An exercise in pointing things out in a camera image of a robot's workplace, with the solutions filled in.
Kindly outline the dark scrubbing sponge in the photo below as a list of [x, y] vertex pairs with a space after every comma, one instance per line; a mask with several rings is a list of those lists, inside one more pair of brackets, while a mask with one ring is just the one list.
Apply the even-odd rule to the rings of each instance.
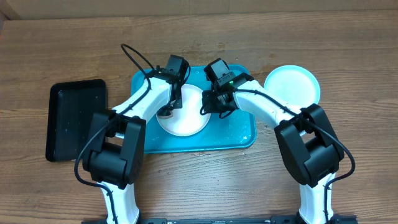
[[161, 109], [157, 112], [157, 117], [159, 119], [169, 119], [173, 116], [172, 110]]

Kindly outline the white plate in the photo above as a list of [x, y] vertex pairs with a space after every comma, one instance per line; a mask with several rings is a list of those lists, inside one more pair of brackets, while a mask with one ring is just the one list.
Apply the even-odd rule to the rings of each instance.
[[157, 115], [161, 127], [175, 136], [191, 136], [201, 131], [209, 122], [210, 114], [201, 115], [203, 90], [195, 85], [182, 86], [182, 108], [172, 110], [166, 117]]

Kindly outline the light blue plate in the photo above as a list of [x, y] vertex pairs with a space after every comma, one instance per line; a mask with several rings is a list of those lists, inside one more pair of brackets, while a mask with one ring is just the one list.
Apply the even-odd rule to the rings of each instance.
[[316, 77], [298, 65], [275, 68], [268, 74], [264, 88], [281, 100], [301, 107], [318, 104], [321, 96], [320, 84]]

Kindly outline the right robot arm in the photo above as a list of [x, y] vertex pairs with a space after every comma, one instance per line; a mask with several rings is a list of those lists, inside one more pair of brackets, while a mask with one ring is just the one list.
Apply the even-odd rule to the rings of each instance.
[[242, 110], [272, 127], [285, 168], [300, 185], [301, 219], [330, 223], [330, 186], [344, 155], [324, 110], [317, 104], [291, 105], [247, 73], [207, 73], [206, 79], [211, 88], [203, 92], [200, 113], [217, 113], [223, 119]]

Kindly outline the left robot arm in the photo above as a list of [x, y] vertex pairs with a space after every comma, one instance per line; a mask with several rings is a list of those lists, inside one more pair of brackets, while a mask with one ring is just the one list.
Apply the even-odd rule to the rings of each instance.
[[151, 71], [141, 88], [124, 103], [93, 115], [89, 140], [76, 159], [82, 184], [101, 189], [108, 215], [104, 223], [137, 223], [134, 183], [144, 159], [147, 122], [181, 98], [185, 75]]

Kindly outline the black plastic tray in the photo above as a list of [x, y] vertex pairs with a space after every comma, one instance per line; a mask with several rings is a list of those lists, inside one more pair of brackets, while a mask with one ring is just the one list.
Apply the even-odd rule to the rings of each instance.
[[93, 113], [107, 106], [102, 79], [54, 84], [49, 97], [46, 160], [75, 160], [88, 141]]

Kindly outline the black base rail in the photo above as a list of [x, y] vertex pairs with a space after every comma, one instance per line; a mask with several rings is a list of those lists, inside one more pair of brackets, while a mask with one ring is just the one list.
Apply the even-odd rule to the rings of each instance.
[[[106, 220], [81, 222], [82, 224], [106, 224]], [[180, 219], [167, 220], [166, 218], [138, 219], [138, 224], [299, 224], [305, 223], [297, 215], [278, 215], [270, 218], [232, 218], [232, 219]], [[334, 215], [329, 223], [358, 224], [356, 216]]]

